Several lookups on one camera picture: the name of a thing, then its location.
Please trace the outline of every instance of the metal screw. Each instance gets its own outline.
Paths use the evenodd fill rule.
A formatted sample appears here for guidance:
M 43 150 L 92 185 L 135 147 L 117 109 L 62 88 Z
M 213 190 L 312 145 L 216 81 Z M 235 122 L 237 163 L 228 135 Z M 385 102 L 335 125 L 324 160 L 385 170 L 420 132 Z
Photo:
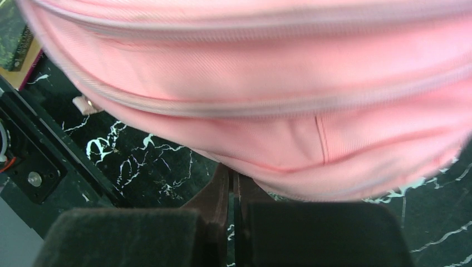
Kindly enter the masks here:
M 39 173 L 32 171 L 28 174 L 28 182 L 34 187 L 39 187 L 43 183 L 43 180 Z

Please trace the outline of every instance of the orange wire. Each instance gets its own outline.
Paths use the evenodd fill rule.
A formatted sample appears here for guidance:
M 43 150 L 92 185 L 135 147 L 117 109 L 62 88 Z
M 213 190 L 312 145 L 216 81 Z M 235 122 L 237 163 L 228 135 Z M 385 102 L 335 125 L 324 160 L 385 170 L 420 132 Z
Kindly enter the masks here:
M 6 164 L 6 166 L 5 166 L 3 169 L 0 170 L 0 174 L 1 174 L 2 172 L 6 171 L 8 168 L 10 168 L 10 167 L 14 164 L 15 160 L 16 160 L 16 157 L 12 158 L 12 160 L 9 161 L 9 162 Z

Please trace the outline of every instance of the pink backpack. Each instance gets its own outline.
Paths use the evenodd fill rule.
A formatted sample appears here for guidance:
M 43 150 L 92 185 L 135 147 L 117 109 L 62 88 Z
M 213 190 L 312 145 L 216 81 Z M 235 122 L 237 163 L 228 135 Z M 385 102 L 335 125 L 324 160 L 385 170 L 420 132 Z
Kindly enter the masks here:
M 472 0 L 17 2 L 91 103 L 283 196 L 381 194 L 472 131 Z

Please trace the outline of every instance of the white marble veining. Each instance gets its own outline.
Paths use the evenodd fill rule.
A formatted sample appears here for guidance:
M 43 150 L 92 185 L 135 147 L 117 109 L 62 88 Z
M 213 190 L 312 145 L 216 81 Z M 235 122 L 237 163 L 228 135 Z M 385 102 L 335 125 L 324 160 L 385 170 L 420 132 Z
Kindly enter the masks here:
M 90 202 L 90 199 L 88 199 L 88 197 L 84 193 L 82 193 L 82 197 L 83 199 L 85 199 L 85 202 Z
M 457 161 L 458 161 L 458 159 L 456 157 L 452 160 L 453 163 L 456 163 Z M 387 195 L 385 195 L 385 196 L 381 196 L 381 197 L 377 197 L 377 198 L 369 197 L 369 198 L 363 199 L 363 201 L 369 202 L 369 203 L 374 203 L 374 204 L 390 203 L 392 201 L 392 199 L 394 199 L 394 198 L 405 197 L 408 190 L 417 189 L 418 187 L 425 186 L 425 185 L 428 185 L 428 184 L 434 184 L 435 185 L 434 189 L 440 189 L 440 188 L 443 188 L 444 186 L 447 186 L 447 185 L 449 185 L 453 182 L 461 181 L 470 172 L 470 169 L 472 169 L 472 163 L 469 164 L 464 169 L 462 174 L 459 175 L 456 179 L 454 179 L 454 181 L 449 181 L 449 182 L 446 182 L 444 184 L 439 184 L 437 177 L 433 177 L 431 179 L 427 179 L 426 177 L 421 177 L 415 182 L 412 182 L 412 183 L 404 185 L 404 186 L 399 186 L 398 190 L 396 190 L 396 191 L 395 190 L 388 191 Z M 442 173 L 444 174 L 449 169 L 442 169 L 442 170 L 443 170 Z
M 121 189 L 130 184 L 134 178 L 138 177 L 138 175 L 141 173 L 140 168 L 147 165 L 147 156 L 148 152 L 144 154 L 144 157 L 141 161 L 138 161 L 134 155 L 130 155 L 120 164 L 120 174 L 116 180 L 116 183 L 121 187 Z
M 51 83 L 51 82 L 49 81 L 49 79 L 48 79 L 50 76 L 51 76 L 51 75 L 49 75 L 49 74 L 40 75 L 40 76 L 37 77 L 34 81 L 29 82 L 28 84 L 29 84 L 29 85 L 34 85 L 36 82 L 38 82 L 38 81 L 40 81 L 40 80 L 47 80 L 49 83 Z
M 77 126 L 74 126 L 74 127 L 71 127 L 71 128 L 67 128 L 67 129 L 64 127 L 64 124 L 65 124 L 66 122 L 63 121 L 61 127 L 62 127 L 62 129 L 64 130 L 64 132 L 66 132 L 66 133 L 68 133 L 68 134 L 71 134 L 71 133 L 75 132 L 77 129 L 80 129 L 80 128 L 84 127 L 84 126 L 87 124 L 87 122 L 88 122 L 89 119 L 90 119 L 90 115 L 87 115 L 87 116 L 83 119 L 83 121 L 82 121 L 81 124 L 79 124 L 79 125 L 77 125 Z
M 467 258 L 465 258 L 463 261 L 460 263 L 454 263 L 451 265 L 446 265 L 444 267 L 460 267 L 460 266 L 465 266 L 465 264 L 472 262 L 472 254 L 470 254 Z
M 160 146 L 156 146 L 154 144 L 154 141 L 153 141 L 153 137 L 155 137 L 155 135 L 153 134 L 148 134 L 148 136 L 146 136 L 143 140 L 142 140 L 142 144 L 143 144 L 143 147 L 139 147 L 139 148 L 136 148 L 136 149 L 141 149 L 141 150 L 146 150 L 149 145 L 152 145 L 154 147 L 154 149 L 160 149 L 161 150 L 161 153 L 159 154 L 159 157 L 163 155 L 163 153 L 167 150 L 170 150 L 170 151 L 174 151 L 174 152 L 177 152 L 183 148 L 185 148 L 184 146 L 178 146 L 178 147 L 171 147 L 170 145 L 168 144 L 163 144 L 163 145 L 160 145 Z
M 161 160 L 163 161 L 167 169 L 169 169 L 169 171 L 172 171 L 171 168 L 169 167 L 169 164 L 167 164 L 167 161 L 165 161 L 163 158 L 161 158 Z
M 166 196 L 171 196 L 172 198 L 182 199 L 182 197 L 175 192 L 175 189 L 180 187 L 184 182 L 191 178 L 191 167 L 193 164 L 192 150 L 189 150 L 189 172 L 185 177 L 174 180 L 171 185 L 165 183 L 162 188 L 159 190 L 159 193 L 164 193 Z
M 468 230 L 468 227 L 472 225 L 472 221 L 466 223 L 465 225 L 461 226 L 459 229 L 457 230 L 454 230 L 454 231 L 451 231 L 451 232 L 448 232 L 446 233 L 445 235 L 443 235 L 439 240 L 437 241 L 431 241 L 427 244 L 425 244 L 424 246 L 420 247 L 419 249 L 414 249 L 414 250 L 411 250 L 410 252 L 411 253 L 416 253 L 416 252 L 420 252 L 420 251 L 423 251 L 425 249 L 427 249 L 429 246 L 433 246 L 433 245 L 437 245 L 437 244 L 440 244 L 442 243 L 444 240 L 446 240 L 448 237 L 452 236 L 452 235 L 455 235 L 455 234 L 458 234 L 462 231 L 467 231 Z
M 110 132 L 105 137 L 98 137 L 90 140 L 85 148 L 85 154 L 88 159 L 92 160 L 92 154 L 99 155 L 100 159 L 94 162 L 95 165 L 97 165 L 98 163 L 103 162 L 107 155 L 117 152 L 115 148 L 116 140 L 120 137 L 120 133 L 126 129 L 126 127 L 127 126 L 121 121 L 116 121 L 110 126 Z
M 228 235 L 228 241 L 230 241 L 234 237 L 234 224 L 230 224 L 227 230 L 231 231 Z

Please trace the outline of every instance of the zipper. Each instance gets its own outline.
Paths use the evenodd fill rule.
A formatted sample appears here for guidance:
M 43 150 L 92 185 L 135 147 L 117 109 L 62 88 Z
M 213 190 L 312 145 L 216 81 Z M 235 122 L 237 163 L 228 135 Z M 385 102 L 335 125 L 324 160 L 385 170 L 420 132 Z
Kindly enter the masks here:
M 430 0 L 396 3 L 364 4 L 359 6 L 315 8 L 306 7 L 278 13 L 255 14 L 250 17 L 166 18 L 152 19 L 146 10 L 104 7 L 105 15 L 86 16 L 59 6 L 60 1 L 29 0 L 48 11 L 73 21 L 107 37 L 146 38 L 172 41 L 242 41 L 310 34 L 346 34 L 370 30 L 388 30 L 410 22 L 472 13 L 472 0 Z M 149 21 L 133 22 L 131 17 L 149 16 Z M 324 96 L 299 96 L 277 100 L 245 102 L 184 102 L 169 101 L 127 93 L 97 81 L 79 67 L 64 62 L 78 82 L 101 96 L 124 106 L 151 113 L 179 117 L 238 118 L 295 116 L 304 113 L 323 113 L 342 108 L 385 103 L 399 98 L 434 90 L 472 77 L 472 55 L 464 55 L 461 65 L 430 77 L 407 81 L 363 92 Z
M 472 12 L 472 0 L 402 1 L 363 5 L 293 7 L 286 11 L 260 12 L 250 16 L 168 16 L 162 10 L 104 7 L 87 10 L 91 4 L 76 4 L 76 10 L 61 2 L 31 0 L 64 19 L 109 37 L 138 37 L 157 41 L 233 42 L 306 35 L 332 35 L 375 31 L 412 22 L 461 16 Z
M 369 88 L 365 92 L 326 96 L 306 96 L 277 100 L 244 102 L 179 102 L 142 97 L 111 87 L 90 78 L 77 67 L 77 78 L 83 85 L 117 103 L 151 113 L 178 117 L 238 118 L 293 116 L 304 113 L 323 113 L 345 108 L 388 103 L 400 98 L 435 90 L 472 77 L 472 58 L 467 63 L 433 76 L 391 86 Z

